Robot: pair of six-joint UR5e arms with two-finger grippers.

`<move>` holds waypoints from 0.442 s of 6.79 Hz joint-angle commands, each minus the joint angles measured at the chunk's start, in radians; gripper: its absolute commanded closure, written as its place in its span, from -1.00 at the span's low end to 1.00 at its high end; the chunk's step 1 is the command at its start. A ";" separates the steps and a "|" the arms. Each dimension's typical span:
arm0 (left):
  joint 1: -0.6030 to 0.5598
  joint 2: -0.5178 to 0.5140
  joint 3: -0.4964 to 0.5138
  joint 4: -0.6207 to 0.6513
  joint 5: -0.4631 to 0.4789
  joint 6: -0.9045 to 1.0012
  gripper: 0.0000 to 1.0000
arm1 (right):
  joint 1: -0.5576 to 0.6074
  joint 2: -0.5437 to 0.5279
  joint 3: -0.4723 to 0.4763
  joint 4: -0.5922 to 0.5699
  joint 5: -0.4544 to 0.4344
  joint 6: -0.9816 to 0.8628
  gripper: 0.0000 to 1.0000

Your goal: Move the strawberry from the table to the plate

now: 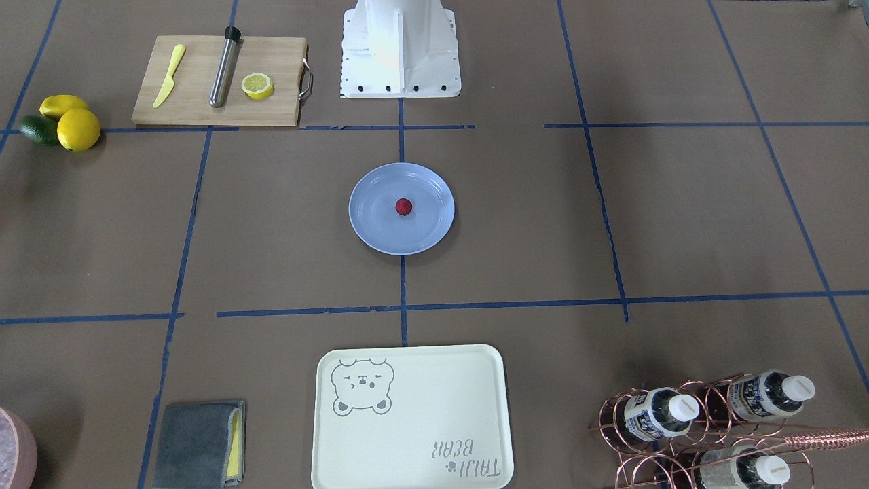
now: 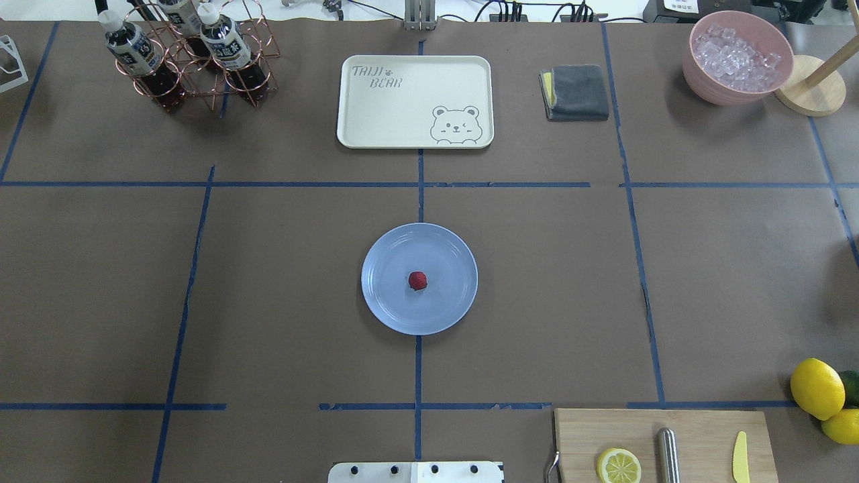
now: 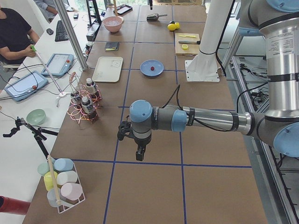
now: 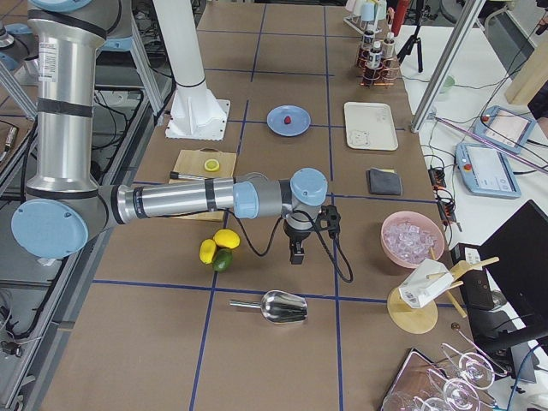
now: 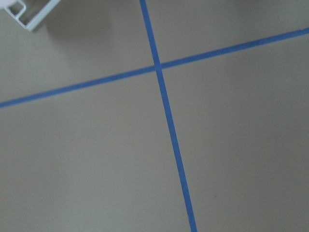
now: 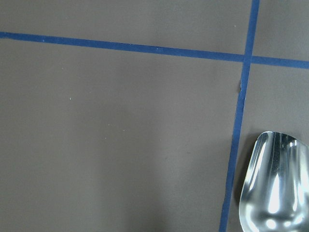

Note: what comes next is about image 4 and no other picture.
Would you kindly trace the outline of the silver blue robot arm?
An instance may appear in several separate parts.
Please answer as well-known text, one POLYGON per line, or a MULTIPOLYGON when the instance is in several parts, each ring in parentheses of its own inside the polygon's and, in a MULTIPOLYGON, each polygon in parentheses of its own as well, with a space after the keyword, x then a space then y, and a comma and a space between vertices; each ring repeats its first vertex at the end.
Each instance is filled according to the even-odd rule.
POLYGON ((258 173, 129 188, 92 178, 96 58, 108 41, 131 45, 136 31, 128 1, 31 1, 28 21, 39 37, 38 159, 27 200, 11 219, 16 241, 40 258, 80 251, 100 232, 150 217, 232 211, 238 218, 278 216, 291 260, 327 215, 328 184, 318 170, 288 180, 258 173))

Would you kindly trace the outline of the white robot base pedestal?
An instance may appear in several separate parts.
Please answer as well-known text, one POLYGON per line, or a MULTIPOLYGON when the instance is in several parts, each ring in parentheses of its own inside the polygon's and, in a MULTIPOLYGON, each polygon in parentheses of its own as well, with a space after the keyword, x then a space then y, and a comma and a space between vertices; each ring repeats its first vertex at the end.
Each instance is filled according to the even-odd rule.
POLYGON ((206 84, 191 3, 157 0, 153 5, 176 83, 166 136, 222 140, 230 101, 215 98, 206 84))

